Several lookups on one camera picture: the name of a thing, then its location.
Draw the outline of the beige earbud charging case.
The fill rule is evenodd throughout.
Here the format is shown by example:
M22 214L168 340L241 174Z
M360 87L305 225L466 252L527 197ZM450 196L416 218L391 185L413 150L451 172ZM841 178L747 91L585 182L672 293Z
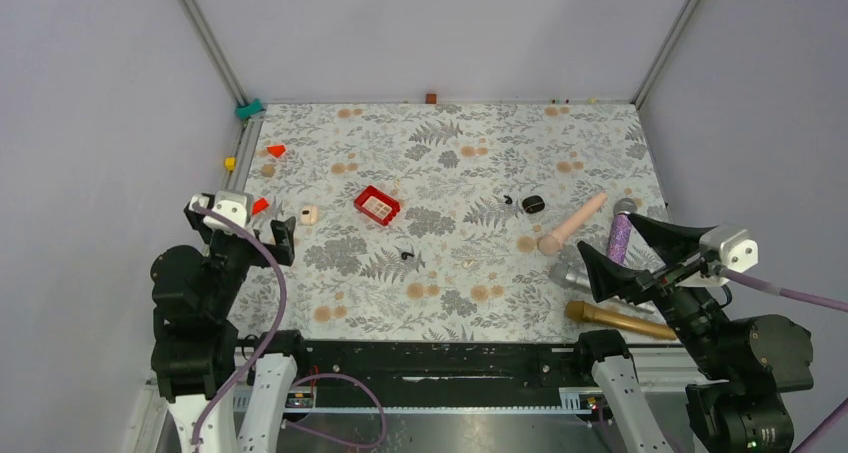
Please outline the beige earbud charging case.
M305 226L313 226L319 220L319 209L315 205L306 205L300 211L300 223Z

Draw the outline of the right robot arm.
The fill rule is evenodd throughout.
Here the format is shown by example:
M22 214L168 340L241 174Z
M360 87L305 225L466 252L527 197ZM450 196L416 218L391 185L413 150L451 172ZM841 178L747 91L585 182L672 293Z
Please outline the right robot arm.
M789 451L794 426L781 396L814 385L810 332L775 314L732 320L709 292L757 263L748 230L684 227L639 214L629 221L664 265L630 269L579 242L594 299L657 307L709 381L686 389L690 426L708 451Z

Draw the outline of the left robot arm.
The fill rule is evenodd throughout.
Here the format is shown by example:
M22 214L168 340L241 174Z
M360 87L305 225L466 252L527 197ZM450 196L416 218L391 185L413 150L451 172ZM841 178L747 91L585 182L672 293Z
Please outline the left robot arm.
M235 353L238 330L228 315L248 271L269 267L281 289L282 269L294 261L297 221L274 220L273 243L245 230L246 215L225 216L233 203L184 209L206 253L180 245L150 268L155 344L151 368L167 402L184 452L272 452L289 388L309 374L310 358L297 330L280 331L276 318L243 366Z

